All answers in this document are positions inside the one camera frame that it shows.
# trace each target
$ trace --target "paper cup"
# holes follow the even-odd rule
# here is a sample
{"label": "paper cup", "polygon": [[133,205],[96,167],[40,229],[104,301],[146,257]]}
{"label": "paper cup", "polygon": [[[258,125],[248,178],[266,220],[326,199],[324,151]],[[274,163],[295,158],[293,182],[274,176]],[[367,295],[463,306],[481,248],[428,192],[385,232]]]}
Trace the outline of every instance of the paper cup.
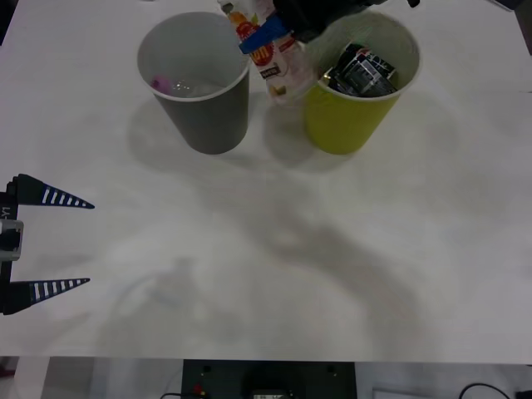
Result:
{"label": "paper cup", "polygon": [[[161,22],[141,43],[137,64],[142,80],[190,147],[223,154],[242,141],[248,129],[249,59],[239,50],[227,17],[189,12]],[[219,89],[193,98],[168,96],[151,87],[156,76]]]}
{"label": "paper cup", "polygon": [[305,123],[312,142],[331,154],[350,154],[371,137],[421,69],[416,39],[399,22],[377,12],[342,18],[307,46],[320,76],[336,66],[350,42],[365,45],[397,69],[398,91],[378,98],[343,95],[319,82],[307,95]]}

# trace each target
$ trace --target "gray paper cup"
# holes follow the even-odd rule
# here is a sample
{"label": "gray paper cup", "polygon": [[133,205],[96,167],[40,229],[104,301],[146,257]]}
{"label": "gray paper cup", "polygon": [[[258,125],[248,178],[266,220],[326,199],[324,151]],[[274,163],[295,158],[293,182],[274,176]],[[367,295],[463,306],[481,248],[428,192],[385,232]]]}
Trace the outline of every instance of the gray paper cup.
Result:
{"label": "gray paper cup", "polygon": [[[144,83],[194,150],[223,154],[248,129],[249,59],[227,17],[211,12],[176,15],[154,27],[139,47]],[[167,94],[152,87],[163,76]]]}

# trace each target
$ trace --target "cup rim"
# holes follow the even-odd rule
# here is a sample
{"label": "cup rim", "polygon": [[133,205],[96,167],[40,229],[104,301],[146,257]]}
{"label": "cup rim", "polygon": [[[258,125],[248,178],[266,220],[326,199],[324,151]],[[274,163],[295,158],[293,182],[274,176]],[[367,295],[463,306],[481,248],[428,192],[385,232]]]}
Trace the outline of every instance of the cup rim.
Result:
{"label": "cup rim", "polygon": [[144,77],[142,76],[142,74],[140,73],[140,68],[139,68],[139,64],[138,64],[138,56],[139,56],[139,51],[140,51],[140,48],[142,47],[142,44],[144,43],[144,40],[148,37],[148,35],[150,35],[150,33],[152,33],[159,25],[169,21],[170,19],[172,18],[175,18],[177,16],[181,16],[181,15],[186,15],[186,14],[211,14],[211,15],[217,15],[217,16],[220,16],[220,17],[223,17],[225,18],[225,16],[221,15],[221,14],[218,14],[216,12],[182,12],[181,14],[176,14],[170,18],[166,18],[165,20],[163,21],[160,21],[159,23],[157,23],[154,27],[152,27],[145,35],[144,37],[142,38],[142,40],[140,41],[140,44],[138,46],[138,49],[137,49],[137,52],[136,52],[136,56],[137,56],[137,73],[139,74],[140,76],[140,79],[142,80],[142,83],[144,83],[144,85],[146,87],[148,87],[150,89],[150,91],[155,95],[155,96],[158,96],[158,97],[161,97],[161,98],[164,98],[166,100],[170,100],[170,101],[175,101],[175,102],[201,102],[201,101],[207,101],[207,100],[211,100],[213,98],[216,98],[218,96],[222,96],[223,94],[227,93],[228,91],[231,91],[233,88],[235,88],[249,73],[249,66],[250,66],[250,63],[251,63],[251,60],[248,58],[247,60],[245,60],[245,67],[244,69],[242,70],[242,73],[240,73],[239,77],[237,77],[230,85],[224,87],[223,89],[221,90],[218,90],[218,91],[215,91],[214,93],[211,93],[207,96],[202,96],[202,97],[192,97],[192,98],[186,98],[186,97],[173,97],[173,96],[168,96],[164,93],[161,93],[160,91],[157,91],[156,89],[154,89],[147,81],[144,80]]}
{"label": "cup rim", "polygon": [[420,47],[420,44],[419,42],[417,41],[417,39],[414,37],[414,35],[412,34],[412,32],[410,31],[410,29],[408,29],[407,27],[405,27],[404,24],[402,24],[401,22],[397,21],[395,18],[393,17],[390,17],[389,15],[386,15],[385,13],[383,12],[375,12],[373,10],[371,11],[365,11],[365,13],[368,13],[368,14],[378,14],[378,15],[381,15],[383,16],[384,18],[386,19],[389,19],[391,21],[393,21],[394,23],[396,23],[397,25],[399,25],[400,27],[402,27],[403,29],[405,29],[406,33],[408,34],[408,36],[410,37],[410,39],[412,40],[412,43],[415,47],[415,49],[417,50],[417,54],[419,56],[419,62],[417,64],[417,71],[416,73],[414,74],[414,76],[412,77],[412,79],[400,90],[396,91],[395,93],[392,93],[392,94],[388,94],[387,96],[382,96],[382,97],[355,97],[355,96],[349,96],[347,94],[343,94],[339,91],[335,91],[333,90],[332,88],[330,88],[329,86],[326,86],[322,81],[321,79],[318,81],[318,86],[335,95],[335,96],[338,96],[338,97],[341,97],[345,100],[349,100],[349,101],[355,101],[355,102],[379,102],[379,101],[386,101],[386,100],[391,100],[392,98],[394,97],[399,97],[401,94],[403,94],[405,91],[407,91],[408,89],[410,89],[410,87],[417,81],[417,78],[419,77],[419,74],[421,73],[421,67],[422,67],[422,63],[423,63],[423,57],[422,57],[422,54],[421,54],[421,47]]}

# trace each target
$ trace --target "white table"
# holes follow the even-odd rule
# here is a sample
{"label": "white table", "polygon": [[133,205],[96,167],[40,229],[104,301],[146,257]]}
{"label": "white table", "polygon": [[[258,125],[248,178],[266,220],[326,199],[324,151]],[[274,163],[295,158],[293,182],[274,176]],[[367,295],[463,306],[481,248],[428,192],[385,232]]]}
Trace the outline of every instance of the white table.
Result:
{"label": "white table", "polygon": [[96,205],[23,208],[13,279],[91,283],[0,318],[0,353],[532,361],[532,61],[485,0],[380,7],[424,71],[352,157],[253,76],[244,142],[175,138],[135,51],[214,0],[21,0],[0,49],[0,182]]}

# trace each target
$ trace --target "snack bag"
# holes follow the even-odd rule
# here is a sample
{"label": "snack bag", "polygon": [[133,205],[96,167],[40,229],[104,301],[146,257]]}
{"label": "snack bag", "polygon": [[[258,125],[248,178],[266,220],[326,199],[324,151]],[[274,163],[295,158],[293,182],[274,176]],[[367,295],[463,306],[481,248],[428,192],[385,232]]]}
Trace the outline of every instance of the snack bag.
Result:
{"label": "snack bag", "polygon": [[[275,12],[273,0],[218,0],[233,24],[241,42],[253,35]],[[288,34],[250,54],[279,104],[287,104],[305,94],[316,76],[301,45]]]}

